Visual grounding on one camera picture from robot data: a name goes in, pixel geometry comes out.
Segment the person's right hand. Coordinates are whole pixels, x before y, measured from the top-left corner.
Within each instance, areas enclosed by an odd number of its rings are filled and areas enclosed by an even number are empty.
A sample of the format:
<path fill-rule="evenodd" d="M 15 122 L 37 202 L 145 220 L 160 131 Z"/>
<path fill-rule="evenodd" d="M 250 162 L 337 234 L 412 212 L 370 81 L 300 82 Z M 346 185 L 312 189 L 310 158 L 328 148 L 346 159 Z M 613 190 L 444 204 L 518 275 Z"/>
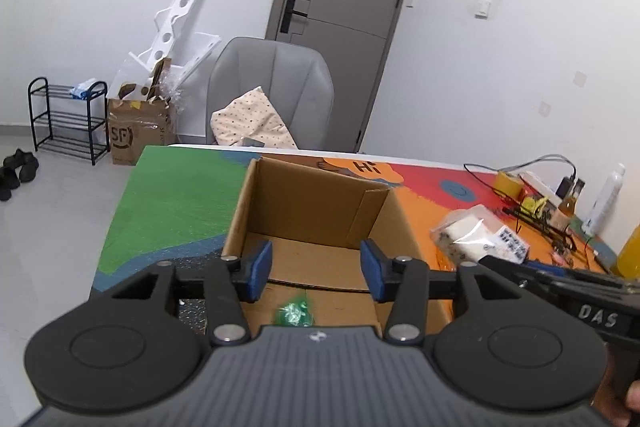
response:
<path fill-rule="evenodd" d="M 612 426 L 627 427 L 630 425 L 632 414 L 639 412 L 639 382 L 631 383 L 625 394 L 617 398 L 613 385 L 615 375 L 615 358 L 612 352 L 608 352 L 608 367 L 592 400 L 592 406 Z"/>

